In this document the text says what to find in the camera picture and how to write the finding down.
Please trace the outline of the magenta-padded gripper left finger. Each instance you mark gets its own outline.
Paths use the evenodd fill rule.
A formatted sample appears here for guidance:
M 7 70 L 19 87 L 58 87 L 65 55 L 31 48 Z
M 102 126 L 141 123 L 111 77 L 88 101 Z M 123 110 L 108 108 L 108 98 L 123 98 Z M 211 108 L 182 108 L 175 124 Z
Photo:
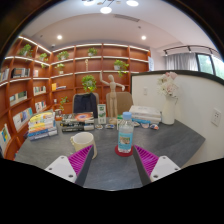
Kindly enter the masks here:
M 46 171 L 79 186 L 83 186 L 93 154 L 94 146 L 90 145 L 69 157 L 61 155 L 46 168 Z

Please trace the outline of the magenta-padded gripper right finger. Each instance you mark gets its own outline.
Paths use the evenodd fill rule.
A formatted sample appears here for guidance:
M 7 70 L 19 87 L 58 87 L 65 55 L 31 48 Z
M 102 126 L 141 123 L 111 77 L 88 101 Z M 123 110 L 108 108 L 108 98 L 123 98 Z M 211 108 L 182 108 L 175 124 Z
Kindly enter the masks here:
M 143 186 L 180 170 L 167 156 L 158 157 L 137 145 L 133 146 L 133 156 Z

